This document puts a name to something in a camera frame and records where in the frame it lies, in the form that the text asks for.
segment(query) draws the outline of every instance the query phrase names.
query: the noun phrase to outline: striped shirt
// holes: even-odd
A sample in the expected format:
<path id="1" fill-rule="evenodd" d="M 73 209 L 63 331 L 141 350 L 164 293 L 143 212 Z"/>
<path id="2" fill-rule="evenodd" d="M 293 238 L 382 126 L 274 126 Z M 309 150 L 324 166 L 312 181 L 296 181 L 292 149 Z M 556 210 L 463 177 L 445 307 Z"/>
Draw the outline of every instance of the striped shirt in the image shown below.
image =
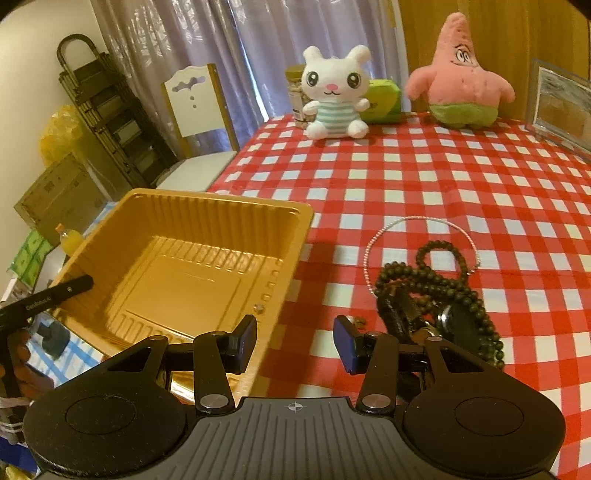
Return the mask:
<path id="1" fill-rule="evenodd" d="M 329 137 L 343 137 L 353 120 L 359 119 L 353 102 L 320 102 L 316 121 L 329 131 Z"/>

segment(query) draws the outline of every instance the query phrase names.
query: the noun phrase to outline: finger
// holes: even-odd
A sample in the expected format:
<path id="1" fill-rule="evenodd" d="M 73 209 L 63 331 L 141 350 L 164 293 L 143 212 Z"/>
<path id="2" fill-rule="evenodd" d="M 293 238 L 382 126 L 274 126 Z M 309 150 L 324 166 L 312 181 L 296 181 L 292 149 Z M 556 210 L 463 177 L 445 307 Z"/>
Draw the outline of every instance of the finger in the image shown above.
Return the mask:
<path id="1" fill-rule="evenodd" d="M 21 367 L 16 367 L 14 369 L 14 376 L 25 383 L 30 383 L 33 381 L 33 374 L 31 373 L 31 371 L 25 366 L 21 366 Z"/>
<path id="2" fill-rule="evenodd" d="M 17 347 L 17 355 L 22 363 L 27 363 L 31 358 L 31 352 L 25 345 L 20 345 Z"/>
<path id="3" fill-rule="evenodd" d="M 53 390 L 54 384 L 53 380 L 47 376 L 40 376 L 37 374 L 33 374 L 34 376 L 34 386 L 39 390 L 41 393 L 49 392 Z"/>
<path id="4" fill-rule="evenodd" d="M 31 400 L 36 400 L 41 396 L 41 392 L 34 385 L 23 383 L 20 385 L 20 387 L 21 393 L 24 397 L 30 398 Z"/>
<path id="5" fill-rule="evenodd" d="M 27 343 L 31 339 L 31 334 L 28 330 L 21 330 L 21 343 Z"/>

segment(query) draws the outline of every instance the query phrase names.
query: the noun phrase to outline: glass jar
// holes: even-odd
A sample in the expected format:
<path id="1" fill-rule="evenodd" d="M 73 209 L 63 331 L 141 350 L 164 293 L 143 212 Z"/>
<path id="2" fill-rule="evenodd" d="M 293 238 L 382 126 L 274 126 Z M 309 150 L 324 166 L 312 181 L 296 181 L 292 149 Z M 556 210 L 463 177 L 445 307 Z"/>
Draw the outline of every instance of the glass jar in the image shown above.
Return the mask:
<path id="1" fill-rule="evenodd" d="M 304 105 L 311 101 L 301 88 L 301 76 L 304 73 L 304 68 L 305 65 L 293 65 L 285 71 L 285 78 L 287 79 L 288 85 L 287 91 L 296 122 L 295 125 L 302 129 L 305 129 L 316 118 L 315 115 L 304 115 L 303 112 Z"/>

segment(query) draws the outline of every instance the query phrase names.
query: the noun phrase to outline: cardboard box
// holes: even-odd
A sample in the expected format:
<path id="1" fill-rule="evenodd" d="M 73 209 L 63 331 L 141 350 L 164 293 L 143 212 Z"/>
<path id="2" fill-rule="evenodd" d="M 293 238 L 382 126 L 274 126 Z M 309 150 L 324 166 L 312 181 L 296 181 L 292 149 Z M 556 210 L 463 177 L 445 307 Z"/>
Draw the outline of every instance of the cardboard box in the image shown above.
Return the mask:
<path id="1" fill-rule="evenodd" d="M 102 211 L 107 199 L 73 155 L 52 164 L 14 206 L 25 223 L 60 244 L 56 226 L 83 233 Z"/>

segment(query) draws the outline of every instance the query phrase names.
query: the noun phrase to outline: blue checkered cloth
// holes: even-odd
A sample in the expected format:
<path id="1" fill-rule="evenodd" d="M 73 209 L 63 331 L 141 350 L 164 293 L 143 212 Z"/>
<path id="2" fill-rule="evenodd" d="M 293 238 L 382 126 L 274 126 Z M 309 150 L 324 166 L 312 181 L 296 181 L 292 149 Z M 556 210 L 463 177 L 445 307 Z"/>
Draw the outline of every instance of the blue checkered cloth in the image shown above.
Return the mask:
<path id="1" fill-rule="evenodd" d="M 88 227 L 85 236 L 96 228 L 115 205 L 115 202 L 107 203 L 103 211 Z M 43 348 L 34 341 L 30 341 L 28 347 L 31 351 L 31 359 L 28 363 L 32 367 L 37 368 L 41 373 L 51 377 L 56 386 L 61 385 L 85 372 L 89 368 L 94 367 L 102 358 L 102 353 L 92 348 L 88 343 L 78 338 L 73 333 L 66 349 L 57 360 L 54 360 L 47 355 L 43 351 Z"/>

